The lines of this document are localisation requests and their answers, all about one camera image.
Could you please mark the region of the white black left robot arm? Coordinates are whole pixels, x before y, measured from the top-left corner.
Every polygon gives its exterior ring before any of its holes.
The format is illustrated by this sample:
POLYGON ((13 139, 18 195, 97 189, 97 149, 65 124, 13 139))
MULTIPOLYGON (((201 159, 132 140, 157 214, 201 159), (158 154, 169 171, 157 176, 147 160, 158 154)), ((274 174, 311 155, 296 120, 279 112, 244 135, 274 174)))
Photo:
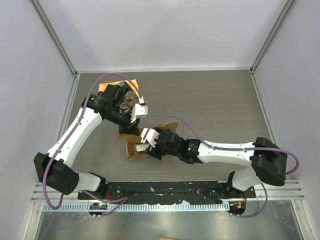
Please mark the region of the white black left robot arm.
POLYGON ((63 195, 74 190, 89 191, 100 200, 107 192, 106 179, 72 169, 76 156, 102 121, 118 125, 119 134, 139 135, 137 111, 144 109, 138 86, 129 81, 108 83, 98 94, 87 95, 67 131, 46 153, 37 153, 34 166, 43 191, 50 187, 63 195))

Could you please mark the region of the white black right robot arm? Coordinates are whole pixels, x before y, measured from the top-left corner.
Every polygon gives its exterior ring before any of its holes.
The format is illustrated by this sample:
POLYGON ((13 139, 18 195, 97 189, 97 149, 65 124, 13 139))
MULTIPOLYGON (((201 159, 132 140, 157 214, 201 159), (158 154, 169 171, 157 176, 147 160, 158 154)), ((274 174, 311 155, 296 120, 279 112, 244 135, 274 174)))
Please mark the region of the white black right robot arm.
POLYGON ((142 143, 149 144, 145 152, 158 160, 171 155, 186 164, 243 166, 242 170, 231 171, 226 183, 209 188, 212 198, 240 198, 255 185, 281 187, 285 184, 288 155, 264 137, 258 137, 254 142, 226 144, 184 139, 169 129, 159 128, 144 128, 140 136, 142 143))

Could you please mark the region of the white patterned box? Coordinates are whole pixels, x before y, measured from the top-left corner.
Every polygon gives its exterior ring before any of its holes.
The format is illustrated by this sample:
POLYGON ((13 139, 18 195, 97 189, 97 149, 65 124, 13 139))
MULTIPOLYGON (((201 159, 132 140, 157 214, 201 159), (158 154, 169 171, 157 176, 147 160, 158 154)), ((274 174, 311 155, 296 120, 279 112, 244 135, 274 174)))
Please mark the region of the white patterned box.
POLYGON ((149 143, 138 143, 135 145, 135 150, 139 153, 139 152, 145 152, 148 147, 150 146, 149 143))

